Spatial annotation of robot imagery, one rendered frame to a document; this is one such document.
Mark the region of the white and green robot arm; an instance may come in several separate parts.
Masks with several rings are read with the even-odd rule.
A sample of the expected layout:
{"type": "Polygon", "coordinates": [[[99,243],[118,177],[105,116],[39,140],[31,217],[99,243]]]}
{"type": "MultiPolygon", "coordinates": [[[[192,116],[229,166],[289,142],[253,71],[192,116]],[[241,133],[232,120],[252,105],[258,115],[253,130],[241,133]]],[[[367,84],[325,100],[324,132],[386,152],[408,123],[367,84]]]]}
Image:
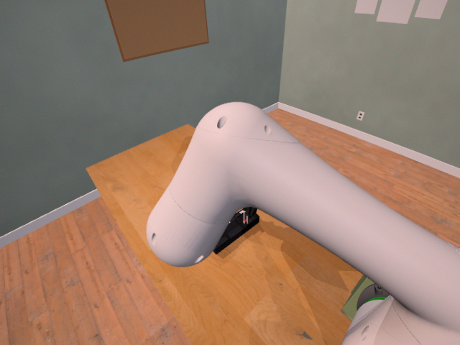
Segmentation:
{"type": "Polygon", "coordinates": [[[225,103],[201,119],[149,215],[149,247],[168,265],[196,265],[246,207],[374,282],[341,345],[460,345],[460,248],[350,181],[259,107],[225,103]]]}

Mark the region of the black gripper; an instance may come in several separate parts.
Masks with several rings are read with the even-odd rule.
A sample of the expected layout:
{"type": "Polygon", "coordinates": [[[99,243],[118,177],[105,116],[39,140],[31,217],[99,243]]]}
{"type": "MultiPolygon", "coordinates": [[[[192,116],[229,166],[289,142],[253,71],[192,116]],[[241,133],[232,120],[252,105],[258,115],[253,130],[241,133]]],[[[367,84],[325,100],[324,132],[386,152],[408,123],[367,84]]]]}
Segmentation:
{"type": "Polygon", "coordinates": [[[252,221],[252,216],[257,212],[257,208],[247,207],[243,208],[244,220],[247,220],[247,224],[252,221]]]}

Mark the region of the black rack of bins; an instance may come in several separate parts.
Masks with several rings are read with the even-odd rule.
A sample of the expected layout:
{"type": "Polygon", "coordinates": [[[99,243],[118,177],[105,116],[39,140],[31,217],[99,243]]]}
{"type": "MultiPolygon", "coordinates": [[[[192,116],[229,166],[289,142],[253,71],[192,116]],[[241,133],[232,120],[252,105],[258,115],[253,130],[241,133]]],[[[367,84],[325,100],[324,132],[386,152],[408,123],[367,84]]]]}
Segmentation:
{"type": "Polygon", "coordinates": [[[227,226],[225,232],[223,233],[222,237],[220,238],[216,248],[213,250],[215,254],[218,254],[220,251],[225,249],[228,245],[232,242],[237,240],[240,236],[245,234],[248,230],[250,230],[253,226],[259,223],[259,215],[255,214],[252,216],[252,221],[247,224],[243,223],[244,221],[244,211],[243,209],[239,212],[235,213],[229,225],[227,226]]]}

